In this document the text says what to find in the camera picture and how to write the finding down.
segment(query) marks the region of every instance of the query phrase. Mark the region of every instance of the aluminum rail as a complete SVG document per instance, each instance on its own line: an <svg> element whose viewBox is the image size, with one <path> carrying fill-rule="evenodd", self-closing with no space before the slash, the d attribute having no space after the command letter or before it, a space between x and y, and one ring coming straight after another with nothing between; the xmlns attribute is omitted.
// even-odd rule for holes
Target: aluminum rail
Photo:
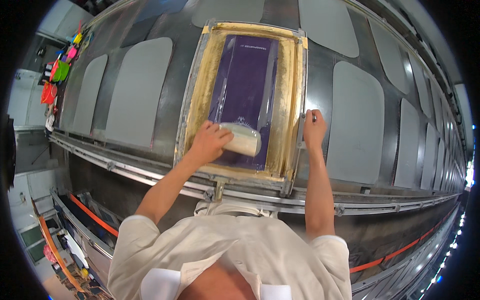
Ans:
<svg viewBox="0 0 480 300"><path fill-rule="evenodd" d="M84 149L85 145L82 145L80 142L65 136L61 136L57 133L50 136L50 141L94 165L144 184L153 186L165 176L164 174L135 166L134 162L128 164L106 157L101 152L102 148L91 144L88 146L98 149L98 153L86 150ZM212 199L214 189L215 187L211 185L187 181L183 185L183 189L180 191L180 194L198 199ZM250 192L234 191L225 188L223 191L222 201L233 204L242 204L264 210L304 214L304 189L295 189L294 195L294 198L282 198ZM456 198L458 195L460 194L456 193L437 196L405 197L334 192L335 213L337 216L342 216L371 215L408 211L437 205L439 203Z"/></svg>
<svg viewBox="0 0 480 300"><path fill-rule="evenodd" d="M95 236L90 230L88 230L85 225L83 225L77 217L67 208L67 206L63 203L63 201L58 197L57 192L54 189L50 189L50 195L53 197L53 201L55 201L58 206L60 206L67 216L67 219L75 226L75 228L81 232L81 234L86 237L90 245L99 251L102 255L107 257L108 259L113 258L113 249L105 244L101 239Z"/></svg>

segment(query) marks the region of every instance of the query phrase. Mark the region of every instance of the white shirt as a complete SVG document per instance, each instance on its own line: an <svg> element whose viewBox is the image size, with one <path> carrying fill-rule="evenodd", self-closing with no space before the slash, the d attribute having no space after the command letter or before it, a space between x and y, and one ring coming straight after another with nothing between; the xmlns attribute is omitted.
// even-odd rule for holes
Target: white shirt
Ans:
<svg viewBox="0 0 480 300"><path fill-rule="evenodd" d="M257 300L352 298L343 239L321 236L308 245L280 220L228 215L185 218L162 234L147 217L126 218L108 289L117 300L175 300L221 256Z"/></svg>

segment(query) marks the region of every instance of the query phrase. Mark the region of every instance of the hand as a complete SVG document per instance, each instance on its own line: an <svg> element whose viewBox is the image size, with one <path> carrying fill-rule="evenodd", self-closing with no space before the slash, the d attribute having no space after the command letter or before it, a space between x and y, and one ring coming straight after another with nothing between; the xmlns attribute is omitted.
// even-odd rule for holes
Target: hand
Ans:
<svg viewBox="0 0 480 300"><path fill-rule="evenodd" d="M222 147L233 140L233 133L220 129L218 123L205 121L193 140L193 145L186 154L197 168L214 161L223 153Z"/></svg>
<svg viewBox="0 0 480 300"><path fill-rule="evenodd" d="M326 131L327 124L320 111L318 109L308 109L305 116L305 125L303 126L303 139L310 154L322 151L322 141Z"/></svg>

